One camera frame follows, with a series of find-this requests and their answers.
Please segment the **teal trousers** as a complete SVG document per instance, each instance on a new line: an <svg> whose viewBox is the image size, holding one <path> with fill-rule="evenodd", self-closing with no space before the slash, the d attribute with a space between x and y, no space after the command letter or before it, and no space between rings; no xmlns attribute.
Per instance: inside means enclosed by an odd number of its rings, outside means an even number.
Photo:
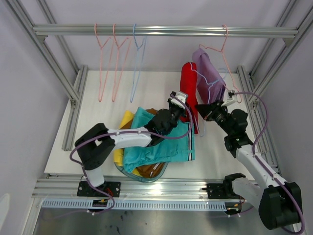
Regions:
<svg viewBox="0 0 313 235"><path fill-rule="evenodd" d="M142 127L147 124L155 114L149 113L142 107L138 107L131 129ZM168 135L179 137L190 128L189 122L179 121L176 128ZM128 147L124 149L123 167L131 173L135 168L143 165L151 165L163 162L185 162L195 159L194 128L187 136L177 140L163 140L160 144L151 147Z"/></svg>

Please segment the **blue hanger with red trousers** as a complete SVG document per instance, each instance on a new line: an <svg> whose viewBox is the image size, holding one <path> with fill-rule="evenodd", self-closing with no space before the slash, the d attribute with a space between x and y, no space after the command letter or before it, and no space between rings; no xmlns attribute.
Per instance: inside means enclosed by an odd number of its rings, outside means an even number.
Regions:
<svg viewBox="0 0 313 235"><path fill-rule="evenodd" d="M219 72L209 62L187 62L181 70L180 89L187 94L187 104L191 109L194 134L199 133L199 121L196 105L199 93L203 104L211 104L221 100L225 93L225 82Z"/></svg>

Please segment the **yellow trousers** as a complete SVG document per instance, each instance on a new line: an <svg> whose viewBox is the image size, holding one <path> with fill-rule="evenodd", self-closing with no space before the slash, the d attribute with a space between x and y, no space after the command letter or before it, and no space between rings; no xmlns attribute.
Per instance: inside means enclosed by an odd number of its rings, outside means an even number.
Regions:
<svg viewBox="0 0 313 235"><path fill-rule="evenodd" d="M134 113L126 110L122 121L120 123L119 129L130 129L134 118ZM113 161L118 166L123 166L123 156L124 156L124 148L114 150L113 152Z"/></svg>

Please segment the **blue hanger with teal trousers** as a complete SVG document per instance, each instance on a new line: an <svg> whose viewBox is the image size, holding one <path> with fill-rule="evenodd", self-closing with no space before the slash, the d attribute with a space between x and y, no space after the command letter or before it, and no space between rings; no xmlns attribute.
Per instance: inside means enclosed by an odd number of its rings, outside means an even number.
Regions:
<svg viewBox="0 0 313 235"><path fill-rule="evenodd" d="M136 93L136 89L140 80L140 75L142 71L142 64L144 61L145 49L146 49L146 42L147 37L145 36L142 39L142 42L139 44L136 39L136 24L133 25L133 39L136 48L136 57L135 57L135 64L134 64L134 72L133 72L133 81L132 81L132 89L130 95L130 102L132 103L134 100L134 96Z"/></svg>

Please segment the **red trousers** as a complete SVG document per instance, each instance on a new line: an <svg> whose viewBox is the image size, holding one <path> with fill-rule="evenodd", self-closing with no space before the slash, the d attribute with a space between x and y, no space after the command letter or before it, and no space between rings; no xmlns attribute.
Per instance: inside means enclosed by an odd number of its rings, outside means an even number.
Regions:
<svg viewBox="0 0 313 235"><path fill-rule="evenodd" d="M187 94L186 104L192 114L192 120L194 125L194 133L199 134L198 127L198 111L195 105L198 104L196 98L196 88L198 75L196 73L196 64L193 62L187 62L182 66L180 77L180 91Z"/></svg>

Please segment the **brown trousers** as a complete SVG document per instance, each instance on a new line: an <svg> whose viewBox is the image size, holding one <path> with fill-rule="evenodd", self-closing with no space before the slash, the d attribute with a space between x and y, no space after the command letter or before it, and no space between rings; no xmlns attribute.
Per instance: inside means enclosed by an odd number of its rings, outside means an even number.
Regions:
<svg viewBox="0 0 313 235"><path fill-rule="evenodd" d="M152 179L154 177L157 177L161 173L164 166L165 166L165 163L142 165L142 166L136 167L132 171L132 174L142 177L142 178Z"/></svg>

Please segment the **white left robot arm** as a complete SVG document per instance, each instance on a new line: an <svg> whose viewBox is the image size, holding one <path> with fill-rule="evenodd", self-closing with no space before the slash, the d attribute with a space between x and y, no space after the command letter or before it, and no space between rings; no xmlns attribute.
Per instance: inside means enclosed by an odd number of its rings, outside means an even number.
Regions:
<svg viewBox="0 0 313 235"><path fill-rule="evenodd" d="M185 103L173 98L168 100L169 108L160 109L144 126L136 129L113 130L103 123L96 124L76 143L80 165L88 182L88 190L94 196L105 192L102 164L116 149L127 147L152 147L164 140L176 140L168 136L177 127L179 118L187 111Z"/></svg>

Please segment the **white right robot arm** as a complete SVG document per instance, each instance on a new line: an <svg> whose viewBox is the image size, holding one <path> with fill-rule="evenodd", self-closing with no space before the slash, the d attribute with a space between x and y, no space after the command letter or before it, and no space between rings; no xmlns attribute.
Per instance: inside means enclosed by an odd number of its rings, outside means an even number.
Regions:
<svg viewBox="0 0 313 235"><path fill-rule="evenodd" d="M232 156L242 163L257 182L251 183L243 174L225 176L223 194L246 199L258 210L264 226L273 230L296 223L304 226L301 189L295 182L287 182L255 151L246 128L248 114L240 109L231 113L222 101L195 106L205 121L216 122L225 132L224 144Z"/></svg>

